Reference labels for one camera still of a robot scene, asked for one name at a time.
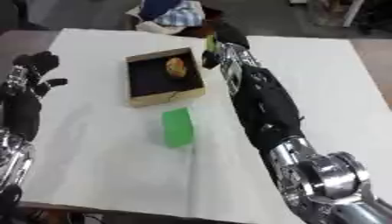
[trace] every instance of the cloth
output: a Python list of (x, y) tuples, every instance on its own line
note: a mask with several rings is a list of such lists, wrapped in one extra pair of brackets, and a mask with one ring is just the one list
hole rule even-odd
[(175, 8), (182, 0), (144, 0), (140, 17), (144, 21), (151, 21), (164, 15), (169, 9)]
[(140, 19), (141, 22), (136, 25), (137, 31), (173, 35), (182, 32), (186, 28), (185, 26), (162, 26), (154, 23), (153, 21), (143, 21), (139, 15), (140, 8), (140, 5), (138, 5), (137, 7), (125, 12), (127, 15)]
[(201, 26), (205, 17), (200, 2), (183, 1), (176, 8), (156, 18), (154, 22), (170, 26)]

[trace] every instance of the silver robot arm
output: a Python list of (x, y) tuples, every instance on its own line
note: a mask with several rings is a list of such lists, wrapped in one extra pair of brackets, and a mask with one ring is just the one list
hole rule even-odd
[(373, 195), (364, 166), (346, 152), (317, 153), (294, 101), (246, 38), (227, 24), (216, 30), (203, 66), (220, 65), (239, 120), (289, 209), (306, 223), (392, 223), (392, 207)]
[(0, 127), (0, 222), (10, 222), (22, 196), (21, 185), (34, 160), (31, 141), (39, 131), (40, 100), (67, 79), (41, 81), (59, 65), (50, 52), (21, 55), (0, 86), (3, 124)]

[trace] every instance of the white table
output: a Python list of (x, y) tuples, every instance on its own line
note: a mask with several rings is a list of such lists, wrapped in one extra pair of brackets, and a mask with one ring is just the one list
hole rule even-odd
[[(389, 161), (391, 114), (349, 42), (249, 39), (254, 55), (294, 97), (306, 117), (304, 132), (318, 151), (355, 154), (371, 171), (378, 195), (392, 201), (383, 169)], [(64, 31), (51, 48), (61, 66), (50, 76), (67, 77), (70, 84), (43, 101), (38, 160), (23, 200), (222, 221), (301, 223), (243, 134), (218, 69), (201, 70), (207, 93), (199, 99), (148, 108), (126, 105), (123, 59), (184, 46), (197, 56), (204, 43), (132, 31)], [(183, 106), (195, 124), (193, 151), (167, 150), (160, 139), (160, 114)]]

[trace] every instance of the floor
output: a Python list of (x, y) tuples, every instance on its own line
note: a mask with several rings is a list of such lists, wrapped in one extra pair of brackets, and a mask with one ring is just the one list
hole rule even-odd
[[(304, 6), (290, 7), (288, 0), (200, 0), (225, 12), (225, 19), (247, 35), (361, 38), (355, 29), (320, 27), (312, 23)], [(140, 0), (30, 0), (31, 21), (49, 27), (124, 29), (123, 13)], [(376, 32), (368, 38), (392, 38)]]

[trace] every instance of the wooden box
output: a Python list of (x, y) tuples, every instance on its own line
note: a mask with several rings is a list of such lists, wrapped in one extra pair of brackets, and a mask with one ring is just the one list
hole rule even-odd
[[(166, 62), (184, 61), (187, 72), (182, 79), (172, 78)], [(129, 101), (134, 107), (174, 102), (202, 96), (205, 86), (190, 48), (154, 52), (126, 58), (129, 77)]]

